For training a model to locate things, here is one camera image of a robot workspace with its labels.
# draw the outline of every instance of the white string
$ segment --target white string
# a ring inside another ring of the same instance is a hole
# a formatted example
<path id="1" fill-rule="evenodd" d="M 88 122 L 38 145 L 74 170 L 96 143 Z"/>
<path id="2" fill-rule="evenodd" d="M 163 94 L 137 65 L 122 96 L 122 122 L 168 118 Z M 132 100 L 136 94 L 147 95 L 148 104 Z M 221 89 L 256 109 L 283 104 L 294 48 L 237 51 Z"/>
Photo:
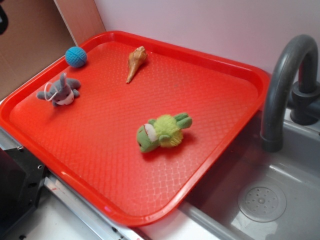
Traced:
<path id="1" fill-rule="evenodd" d="M 47 94 L 46 94 L 48 85 L 53 85 L 55 89 L 55 93 L 49 99 L 47 99 Z M 58 89 L 56 88 L 56 86 L 52 82 L 47 82 L 46 85 L 44 86 L 44 99 L 49 102 L 57 95 L 57 93 L 58 93 Z"/>

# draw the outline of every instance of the gray plush toy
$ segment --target gray plush toy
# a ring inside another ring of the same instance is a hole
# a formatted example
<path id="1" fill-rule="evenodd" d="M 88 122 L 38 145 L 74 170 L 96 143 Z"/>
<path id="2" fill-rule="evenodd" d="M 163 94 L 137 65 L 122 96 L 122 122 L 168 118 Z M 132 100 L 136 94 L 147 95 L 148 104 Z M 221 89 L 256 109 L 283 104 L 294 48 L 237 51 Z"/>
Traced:
<path id="1" fill-rule="evenodd" d="M 60 79 L 54 83 L 48 82 L 44 91 L 39 91 L 36 95 L 38 99 L 52 101 L 53 106 L 69 105 L 75 98 L 80 96 L 78 88 L 81 83 L 74 78 L 67 78 L 67 73 L 61 74 Z"/>

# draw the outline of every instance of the white wall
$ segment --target white wall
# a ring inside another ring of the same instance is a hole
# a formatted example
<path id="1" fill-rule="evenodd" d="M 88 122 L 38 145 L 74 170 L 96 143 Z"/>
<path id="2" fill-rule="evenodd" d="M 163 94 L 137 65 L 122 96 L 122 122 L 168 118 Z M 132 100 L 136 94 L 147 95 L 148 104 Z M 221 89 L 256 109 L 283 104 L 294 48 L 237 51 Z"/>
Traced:
<path id="1" fill-rule="evenodd" d="M 291 38 L 320 48 L 320 0 L 95 0 L 107 31 L 121 30 L 272 73 Z"/>

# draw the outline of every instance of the tray rim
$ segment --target tray rim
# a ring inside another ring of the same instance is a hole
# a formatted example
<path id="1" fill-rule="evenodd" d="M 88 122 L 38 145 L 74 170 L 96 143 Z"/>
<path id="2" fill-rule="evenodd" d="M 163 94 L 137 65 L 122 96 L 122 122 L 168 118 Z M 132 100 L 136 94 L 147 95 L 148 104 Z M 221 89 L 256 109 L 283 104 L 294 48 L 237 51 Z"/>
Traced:
<path id="1" fill-rule="evenodd" d="M 37 145 L 37 143 L 34 142 L 29 136 L 17 130 L 15 126 L 10 122 L 11 110 L 17 103 L 21 102 L 23 99 L 29 96 L 30 90 L 34 91 L 34 89 L 40 88 L 48 80 L 60 73 L 61 69 L 65 69 L 69 66 L 65 60 L 65 56 L 61 57 L 52 65 L 48 66 L 39 74 L 31 78 L 28 82 L 11 93 L 2 102 L 2 104 L 0 104 L 0 127 L 7 131 L 18 142 L 23 144 L 45 164 L 46 162 L 49 162 L 51 160 L 48 166 L 49 169 L 52 170 L 55 174 L 59 172 L 60 174 L 58 175 L 58 177 L 61 178 L 62 181 L 67 183 L 75 191 L 81 194 L 89 203 L 91 203 L 99 211 L 101 211 L 114 221 L 133 227 L 143 226 L 153 223 L 173 211 L 175 207 L 179 205 L 179 203 L 189 193 L 192 187 L 195 186 L 200 178 L 214 164 L 217 158 L 223 153 L 224 149 L 233 141 L 233 139 L 238 135 L 238 133 L 243 129 L 243 127 L 248 123 L 248 121 L 254 116 L 254 114 L 264 103 L 270 81 L 270 75 L 252 65 L 123 31 L 107 31 L 104 33 L 100 33 L 88 39 L 79 47 L 83 48 L 86 52 L 89 52 L 96 46 L 104 44 L 106 42 L 125 43 L 126 45 L 133 47 L 144 45 L 145 48 L 149 51 L 162 55 L 170 50 L 171 55 L 165 54 L 165 56 L 175 58 L 183 62 L 190 62 L 190 57 L 197 58 L 197 65 L 210 69 L 212 69 L 213 65 L 215 66 L 215 68 L 222 67 L 222 71 L 217 70 L 221 73 L 225 73 L 223 72 L 223 69 L 227 68 L 228 75 L 251 82 L 258 91 L 258 98 L 256 99 L 255 103 L 247 109 L 246 113 L 243 114 L 241 120 L 239 120 L 233 126 L 232 130 L 225 136 L 225 138 L 218 144 L 218 146 L 212 150 L 209 157 L 203 161 L 196 172 L 180 188 L 177 194 L 159 211 L 143 216 L 128 215 L 106 197 L 102 196 L 103 200 L 99 197 L 96 197 L 101 195 L 98 191 L 89 188 L 89 185 L 84 180 L 79 179 L 79 177 L 67 166 L 64 166 L 65 168 L 67 168 L 67 172 L 61 172 L 61 168 L 58 167 L 59 164 L 56 161 L 53 161 L 55 160 L 53 155 L 48 152 L 44 153 L 44 149 L 41 146 Z"/>

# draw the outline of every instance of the green plush toy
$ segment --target green plush toy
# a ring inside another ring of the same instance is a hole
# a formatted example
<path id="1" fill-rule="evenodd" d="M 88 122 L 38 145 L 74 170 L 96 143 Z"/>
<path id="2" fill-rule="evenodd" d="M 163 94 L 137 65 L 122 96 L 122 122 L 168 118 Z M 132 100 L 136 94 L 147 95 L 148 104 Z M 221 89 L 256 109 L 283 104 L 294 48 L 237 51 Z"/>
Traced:
<path id="1" fill-rule="evenodd" d="M 190 128 L 191 125 L 192 118 L 187 113 L 175 116 L 166 114 L 158 119 L 150 119 L 136 134 L 140 151 L 148 153 L 159 146 L 163 148 L 178 146 L 184 138 L 181 129 Z"/>

